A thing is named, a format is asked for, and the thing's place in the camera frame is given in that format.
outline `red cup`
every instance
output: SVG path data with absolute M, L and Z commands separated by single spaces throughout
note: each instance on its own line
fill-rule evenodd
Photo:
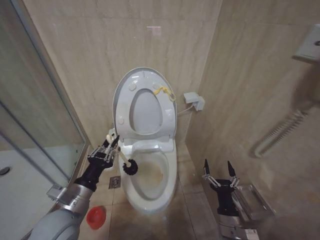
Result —
M 105 221 L 106 211 L 102 206 L 95 206 L 91 208 L 86 215 L 86 222 L 93 230 L 101 228 Z

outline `label sticker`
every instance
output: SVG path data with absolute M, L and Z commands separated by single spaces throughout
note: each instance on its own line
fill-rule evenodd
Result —
M 248 240 L 259 240 L 258 232 L 255 229 L 246 229 L 245 234 Z

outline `black toilet brush head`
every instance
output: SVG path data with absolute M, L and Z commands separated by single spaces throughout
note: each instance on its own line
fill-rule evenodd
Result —
M 135 160 L 129 159 L 128 162 L 130 163 L 130 166 L 127 166 L 126 163 L 123 164 L 123 171 L 132 176 L 135 175 L 138 172 L 138 165 Z

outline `toilet brush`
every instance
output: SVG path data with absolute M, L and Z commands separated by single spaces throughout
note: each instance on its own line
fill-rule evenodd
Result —
M 106 140 L 108 141 L 108 143 L 112 143 L 114 141 L 114 136 L 115 136 L 114 134 L 112 135 L 108 134 L 106 136 Z M 124 161 L 124 164 L 122 166 L 123 171 L 130 176 L 135 175 L 138 172 L 138 165 L 136 161 L 133 159 L 128 160 L 126 156 L 123 154 L 123 152 L 121 151 L 119 146 L 117 147 L 116 152 L 118 153 L 118 155 L 121 156 L 121 158 Z
M 124 161 L 124 164 L 122 166 L 123 171 L 130 176 L 135 175 L 138 172 L 138 165 L 136 161 L 133 159 L 128 160 L 126 156 L 123 154 L 123 152 L 121 151 L 119 146 L 118 146 L 117 152 Z

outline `shower glass door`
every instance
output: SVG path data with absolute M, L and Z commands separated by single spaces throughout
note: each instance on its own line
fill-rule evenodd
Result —
M 53 206 L 86 146 L 10 0 L 0 2 L 0 239 L 19 240 Z

